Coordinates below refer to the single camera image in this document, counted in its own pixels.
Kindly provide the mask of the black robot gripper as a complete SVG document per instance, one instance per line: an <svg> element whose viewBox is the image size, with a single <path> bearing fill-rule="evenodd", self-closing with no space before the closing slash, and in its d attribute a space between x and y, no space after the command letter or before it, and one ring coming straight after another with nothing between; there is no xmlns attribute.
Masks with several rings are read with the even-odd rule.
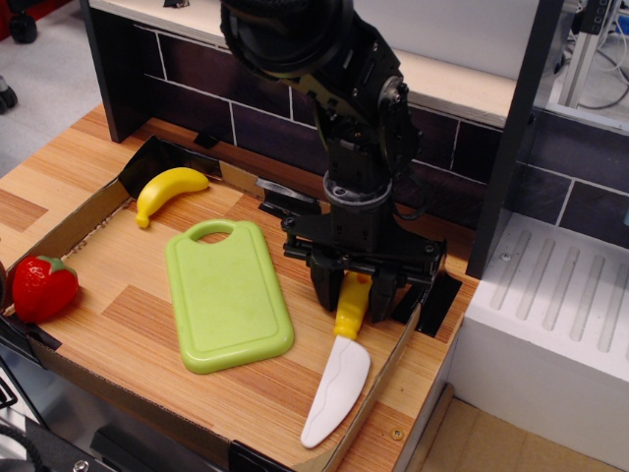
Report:
<svg viewBox="0 0 629 472"><path fill-rule="evenodd" d="M383 322L399 289L434 283L446 244L401 227L394 216L389 178L369 186L327 172L323 189L328 213L283 219L284 254L307 263L318 302L330 312L337 308L345 270L372 275L371 318Z"/></svg>

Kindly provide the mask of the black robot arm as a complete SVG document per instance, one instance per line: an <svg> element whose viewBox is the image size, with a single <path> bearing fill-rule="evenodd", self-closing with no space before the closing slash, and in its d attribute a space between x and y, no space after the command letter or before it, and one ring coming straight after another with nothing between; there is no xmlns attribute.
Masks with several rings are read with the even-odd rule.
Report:
<svg viewBox="0 0 629 472"><path fill-rule="evenodd" d="M285 255L307 263L329 311L345 271L370 276L372 320L383 321L400 288L433 285L446 252L405 230L394 202L422 139L397 56L349 1L225 1L221 31L250 71L314 101L330 210L284 218Z"/></svg>

